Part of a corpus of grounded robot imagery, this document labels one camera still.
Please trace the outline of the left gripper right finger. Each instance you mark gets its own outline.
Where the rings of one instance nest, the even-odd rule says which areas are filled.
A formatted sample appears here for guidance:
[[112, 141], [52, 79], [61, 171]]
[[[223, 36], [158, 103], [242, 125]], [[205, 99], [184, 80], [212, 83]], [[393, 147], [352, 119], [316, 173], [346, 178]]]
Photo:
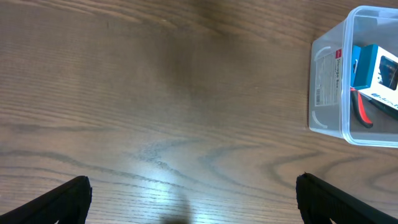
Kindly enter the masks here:
[[298, 209], [305, 224], [393, 223], [397, 219], [369, 206], [318, 177], [304, 173], [297, 177]]

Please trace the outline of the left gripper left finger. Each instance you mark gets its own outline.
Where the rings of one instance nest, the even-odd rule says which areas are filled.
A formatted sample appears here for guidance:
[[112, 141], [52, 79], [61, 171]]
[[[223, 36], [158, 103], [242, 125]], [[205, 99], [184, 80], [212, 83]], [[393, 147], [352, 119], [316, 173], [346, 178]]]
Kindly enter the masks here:
[[91, 200], [89, 178], [81, 175], [1, 215], [1, 223], [85, 224]]

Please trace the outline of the red handled pliers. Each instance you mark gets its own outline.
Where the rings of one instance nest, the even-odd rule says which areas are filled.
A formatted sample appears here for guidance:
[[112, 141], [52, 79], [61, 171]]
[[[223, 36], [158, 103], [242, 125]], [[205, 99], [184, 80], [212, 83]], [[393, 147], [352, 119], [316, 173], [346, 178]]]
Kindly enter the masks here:
[[353, 105], [353, 111], [356, 119], [362, 124], [365, 128], [372, 128], [373, 122], [369, 119], [366, 114], [366, 110], [363, 105], [363, 99], [361, 94], [354, 88], [350, 88], [351, 93], [351, 102]]

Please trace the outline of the clear plastic storage container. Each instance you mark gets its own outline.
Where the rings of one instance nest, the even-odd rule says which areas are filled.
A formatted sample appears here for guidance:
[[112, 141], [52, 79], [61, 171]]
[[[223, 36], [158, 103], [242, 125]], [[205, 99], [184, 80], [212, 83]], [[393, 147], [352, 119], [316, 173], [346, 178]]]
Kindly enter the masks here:
[[397, 147], [397, 9], [358, 6], [312, 44], [309, 128]]

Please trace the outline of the blue white cardboard box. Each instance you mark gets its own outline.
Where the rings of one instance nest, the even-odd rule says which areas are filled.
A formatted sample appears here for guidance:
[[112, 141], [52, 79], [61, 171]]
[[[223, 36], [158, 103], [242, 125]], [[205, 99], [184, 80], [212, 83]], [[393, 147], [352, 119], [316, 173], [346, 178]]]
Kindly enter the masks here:
[[397, 56], [372, 44], [353, 47], [351, 87], [397, 109]]

